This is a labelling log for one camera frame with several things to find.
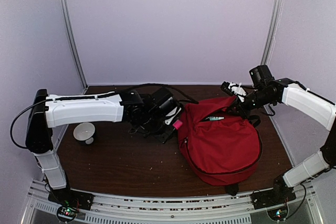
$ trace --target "white cup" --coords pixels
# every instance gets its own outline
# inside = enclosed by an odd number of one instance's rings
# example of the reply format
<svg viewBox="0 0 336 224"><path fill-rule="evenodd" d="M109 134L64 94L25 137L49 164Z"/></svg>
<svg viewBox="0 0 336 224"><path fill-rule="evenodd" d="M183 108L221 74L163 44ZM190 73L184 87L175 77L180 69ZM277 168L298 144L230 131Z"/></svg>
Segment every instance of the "white cup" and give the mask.
<svg viewBox="0 0 336 224"><path fill-rule="evenodd" d="M93 143L93 135L95 127L92 123L81 123L73 131L73 136L78 143L82 145L89 145Z"/></svg>

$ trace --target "pink eraser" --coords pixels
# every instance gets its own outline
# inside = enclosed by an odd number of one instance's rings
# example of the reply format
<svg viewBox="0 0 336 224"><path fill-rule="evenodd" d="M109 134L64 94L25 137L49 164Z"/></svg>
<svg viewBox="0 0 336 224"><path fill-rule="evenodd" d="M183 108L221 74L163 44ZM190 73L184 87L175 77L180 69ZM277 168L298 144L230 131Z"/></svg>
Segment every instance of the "pink eraser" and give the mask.
<svg viewBox="0 0 336 224"><path fill-rule="evenodd" d="M182 121L180 121L180 120L176 120L176 122L175 123L173 123L173 126L175 127L175 129L179 129L181 126L182 126Z"/></svg>

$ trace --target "black strap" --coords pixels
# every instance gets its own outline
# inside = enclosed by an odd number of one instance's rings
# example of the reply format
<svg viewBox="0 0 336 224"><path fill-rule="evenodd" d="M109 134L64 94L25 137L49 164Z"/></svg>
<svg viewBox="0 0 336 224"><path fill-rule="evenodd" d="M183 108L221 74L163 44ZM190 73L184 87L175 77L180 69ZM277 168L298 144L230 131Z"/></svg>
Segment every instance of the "black strap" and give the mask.
<svg viewBox="0 0 336 224"><path fill-rule="evenodd" d="M250 115L247 120L250 122L250 124L252 124L254 128L256 128L261 123L260 116L258 115Z"/></svg>

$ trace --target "red backpack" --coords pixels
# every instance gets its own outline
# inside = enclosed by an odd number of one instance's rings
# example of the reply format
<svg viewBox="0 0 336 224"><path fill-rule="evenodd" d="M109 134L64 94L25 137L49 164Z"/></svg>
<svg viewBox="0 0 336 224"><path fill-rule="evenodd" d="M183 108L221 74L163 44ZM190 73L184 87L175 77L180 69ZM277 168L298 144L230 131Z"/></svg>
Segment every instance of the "red backpack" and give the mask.
<svg viewBox="0 0 336 224"><path fill-rule="evenodd" d="M187 104L178 129L180 151L192 170L210 185L233 185L226 187L232 195L238 192L237 183L255 172L262 153L259 134L249 121L257 116L248 120L225 113L235 99L220 97Z"/></svg>

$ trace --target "white wall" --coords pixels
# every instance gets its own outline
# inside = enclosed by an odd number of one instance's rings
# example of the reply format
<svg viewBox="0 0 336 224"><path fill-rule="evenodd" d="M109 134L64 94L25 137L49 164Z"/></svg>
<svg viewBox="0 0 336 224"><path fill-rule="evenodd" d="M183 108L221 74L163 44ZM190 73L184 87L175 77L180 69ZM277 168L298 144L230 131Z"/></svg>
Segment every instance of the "white wall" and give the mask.
<svg viewBox="0 0 336 224"><path fill-rule="evenodd" d="M276 78L299 80L336 101L336 0L284 0L270 70ZM299 111L279 105L275 121L295 164L316 152L327 131ZM327 223L335 223L336 172L314 180Z"/></svg>
<svg viewBox="0 0 336 224"><path fill-rule="evenodd" d="M11 224L18 222L32 179L40 177L33 155L9 139L12 119L32 104L40 88L81 91L59 0L0 0L0 79L0 223ZM26 118L15 127L21 144Z"/></svg>
<svg viewBox="0 0 336 224"><path fill-rule="evenodd" d="M251 83L274 0L67 0L89 84Z"/></svg>

